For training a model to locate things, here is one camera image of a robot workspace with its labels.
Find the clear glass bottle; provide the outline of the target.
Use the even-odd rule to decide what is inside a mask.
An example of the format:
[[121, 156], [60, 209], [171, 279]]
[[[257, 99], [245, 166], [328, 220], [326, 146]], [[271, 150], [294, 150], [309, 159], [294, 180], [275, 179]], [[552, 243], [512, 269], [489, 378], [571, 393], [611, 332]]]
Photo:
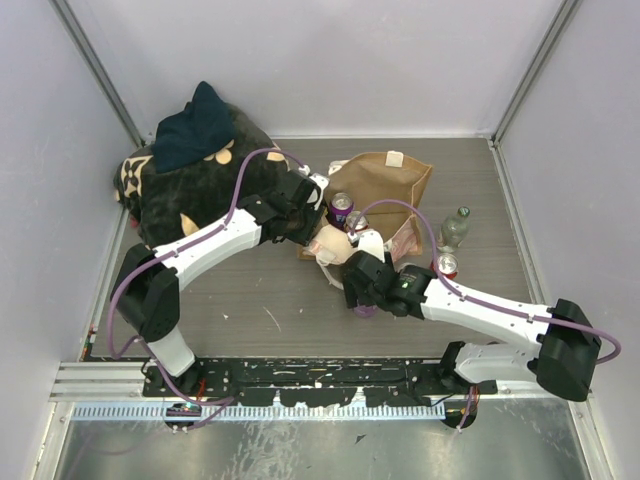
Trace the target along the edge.
[[443, 253], [456, 251], [467, 237], [469, 231], [469, 216], [471, 210], [461, 206], [456, 213], [449, 215], [442, 222], [438, 238], [437, 249]]

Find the canvas tote bag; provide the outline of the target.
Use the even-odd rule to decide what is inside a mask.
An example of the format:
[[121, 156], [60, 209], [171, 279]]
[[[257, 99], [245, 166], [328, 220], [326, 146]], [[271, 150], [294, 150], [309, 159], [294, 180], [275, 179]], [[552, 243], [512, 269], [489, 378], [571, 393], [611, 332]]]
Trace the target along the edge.
[[[354, 208], [365, 212], [369, 227], [380, 233], [393, 261], [420, 256], [423, 238], [413, 210], [420, 206], [432, 173], [431, 165], [402, 152], [361, 153], [329, 164], [324, 198], [348, 195]], [[315, 262], [329, 283], [340, 289], [337, 267], [353, 252], [346, 232], [323, 219], [310, 244], [297, 249], [297, 257]]]

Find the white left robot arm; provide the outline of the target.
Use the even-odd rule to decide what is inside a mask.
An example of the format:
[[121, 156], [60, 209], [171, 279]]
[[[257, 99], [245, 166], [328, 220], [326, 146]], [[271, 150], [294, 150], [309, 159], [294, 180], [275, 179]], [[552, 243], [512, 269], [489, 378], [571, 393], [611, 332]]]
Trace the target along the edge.
[[263, 195], [236, 201], [219, 220], [175, 242], [126, 254], [111, 294], [117, 312], [144, 341], [178, 396], [194, 393], [203, 377], [197, 357], [179, 330], [180, 294], [231, 256], [265, 242], [307, 245], [324, 217], [329, 178], [291, 170]]

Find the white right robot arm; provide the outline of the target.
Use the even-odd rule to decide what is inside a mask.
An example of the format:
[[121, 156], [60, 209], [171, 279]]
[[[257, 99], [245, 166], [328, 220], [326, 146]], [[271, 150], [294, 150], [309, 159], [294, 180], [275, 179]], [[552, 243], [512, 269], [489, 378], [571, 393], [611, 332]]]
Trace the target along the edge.
[[464, 393], [487, 381], [537, 383], [564, 400], [583, 402], [601, 348], [581, 308], [564, 299], [552, 307], [519, 303], [452, 283], [431, 269], [358, 251], [341, 266], [348, 307], [444, 322], [493, 338], [450, 343], [437, 367], [444, 390]]

